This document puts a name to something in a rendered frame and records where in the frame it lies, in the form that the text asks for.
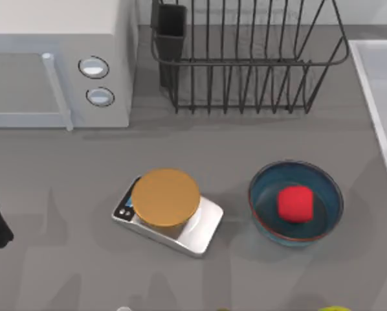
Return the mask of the orange round plate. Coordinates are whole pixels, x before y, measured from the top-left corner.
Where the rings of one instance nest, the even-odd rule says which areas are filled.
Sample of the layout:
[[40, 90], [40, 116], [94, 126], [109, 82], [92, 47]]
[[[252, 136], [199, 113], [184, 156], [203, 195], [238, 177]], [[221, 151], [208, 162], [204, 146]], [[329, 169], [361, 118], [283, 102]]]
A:
[[198, 209], [200, 199], [197, 182], [176, 168], [158, 168], [145, 173], [131, 193], [136, 214], [154, 227], [186, 223]]

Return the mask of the silver kitchen scale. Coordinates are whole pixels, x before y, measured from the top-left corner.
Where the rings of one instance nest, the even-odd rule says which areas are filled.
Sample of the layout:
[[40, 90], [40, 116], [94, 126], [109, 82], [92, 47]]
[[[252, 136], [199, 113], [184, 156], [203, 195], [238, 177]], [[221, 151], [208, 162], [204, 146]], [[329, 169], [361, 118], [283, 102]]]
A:
[[137, 176], [127, 189], [120, 203], [111, 213], [111, 218], [135, 233], [164, 244], [180, 253], [194, 258], [202, 257], [210, 245], [224, 215], [223, 209], [205, 197], [201, 197], [195, 214], [182, 226], [155, 228], [135, 213], [131, 195], [141, 177]]

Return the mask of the dark blue bowl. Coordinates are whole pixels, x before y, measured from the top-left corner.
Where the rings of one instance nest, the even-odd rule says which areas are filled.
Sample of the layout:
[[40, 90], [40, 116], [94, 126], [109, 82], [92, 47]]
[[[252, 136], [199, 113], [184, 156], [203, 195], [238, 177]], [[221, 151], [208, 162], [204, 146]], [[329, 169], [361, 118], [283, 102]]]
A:
[[[313, 194], [313, 219], [292, 223], [280, 218], [278, 197], [287, 187]], [[330, 234], [344, 213], [342, 191], [322, 168], [305, 161], [280, 160], [262, 167], [251, 179], [248, 201], [259, 231], [277, 244], [306, 247]]]

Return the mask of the small microwave knob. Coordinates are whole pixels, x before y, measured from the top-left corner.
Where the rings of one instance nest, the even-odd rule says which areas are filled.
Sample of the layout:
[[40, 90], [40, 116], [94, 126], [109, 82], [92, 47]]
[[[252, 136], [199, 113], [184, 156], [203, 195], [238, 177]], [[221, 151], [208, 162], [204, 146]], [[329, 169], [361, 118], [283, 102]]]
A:
[[87, 90], [86, 99], [96, 107], [108, 107], [115, 101], [115, 95], [108, 88], [98, 87]]

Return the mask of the red cube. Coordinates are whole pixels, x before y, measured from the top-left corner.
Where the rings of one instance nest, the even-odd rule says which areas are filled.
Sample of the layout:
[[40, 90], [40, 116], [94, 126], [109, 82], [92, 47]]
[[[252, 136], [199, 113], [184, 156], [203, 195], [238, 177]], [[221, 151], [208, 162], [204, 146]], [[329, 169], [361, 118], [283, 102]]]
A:
[[278, 192], [276, 203], [278, 216], [286, 222], [302, 224], [313, 219], [314, 194], [306, 186], [286, 186]]

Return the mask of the pale microwave oven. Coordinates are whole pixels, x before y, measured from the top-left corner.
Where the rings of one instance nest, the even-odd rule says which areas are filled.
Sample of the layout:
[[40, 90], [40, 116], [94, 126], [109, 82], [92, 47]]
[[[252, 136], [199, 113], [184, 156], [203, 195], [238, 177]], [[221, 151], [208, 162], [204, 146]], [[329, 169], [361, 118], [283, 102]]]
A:
[[[137, 66], [135, 0], [0, 0], [0, 128], [65, 128], [41, 55], [55, 56], [75, 128], [129, 125]], [[85, 77], [78, 62], [109, 64], [102, 79]], [[86, 92], [108, 88], [115, 101], [96, 107]]]

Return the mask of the black cutlery holder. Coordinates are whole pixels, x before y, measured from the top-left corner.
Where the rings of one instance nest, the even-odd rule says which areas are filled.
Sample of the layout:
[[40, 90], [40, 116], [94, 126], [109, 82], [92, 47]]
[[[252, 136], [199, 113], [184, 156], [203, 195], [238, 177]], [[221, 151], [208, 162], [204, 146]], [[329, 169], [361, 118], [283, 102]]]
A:
[[187, 8], [152, 0], [151, 28], [159, 54], [160, 86], [171, 87], [171, 74], [178, 69], [186, 37]]

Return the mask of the large microwave knob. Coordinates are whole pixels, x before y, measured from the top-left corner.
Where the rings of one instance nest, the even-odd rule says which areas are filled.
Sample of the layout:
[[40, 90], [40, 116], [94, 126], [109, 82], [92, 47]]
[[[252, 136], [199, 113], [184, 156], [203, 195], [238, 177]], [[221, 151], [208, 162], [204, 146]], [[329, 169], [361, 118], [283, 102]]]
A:
[[109, 74], [109, 64], [102, 58], [91, 56], [78, 62], [78, 69], [85, 77], [102, 79]]

